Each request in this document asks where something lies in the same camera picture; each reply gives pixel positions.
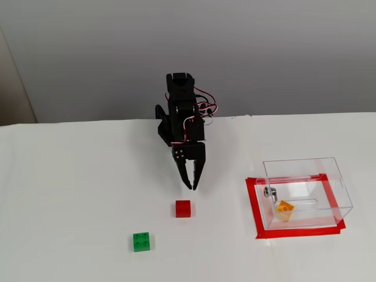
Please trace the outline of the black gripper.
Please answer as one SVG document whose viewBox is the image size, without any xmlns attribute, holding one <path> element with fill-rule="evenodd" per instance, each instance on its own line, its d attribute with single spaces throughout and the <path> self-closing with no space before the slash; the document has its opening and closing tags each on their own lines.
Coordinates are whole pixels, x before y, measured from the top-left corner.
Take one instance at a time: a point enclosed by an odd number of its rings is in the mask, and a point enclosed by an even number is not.
<svg viewBox="0 0 376 282">
<path fill-rule="evenodd" d="M 199 116 L 186 123 L 187 142 L 183 146 L 173 146 L 172 156 L 176 163 L 182 182 L 189 190 L 196 190 L 206 162 L 204 141 L 204 120 Z M 190 183 L 186 160 L 194 160 L 194 182 Z"/>
</svg>

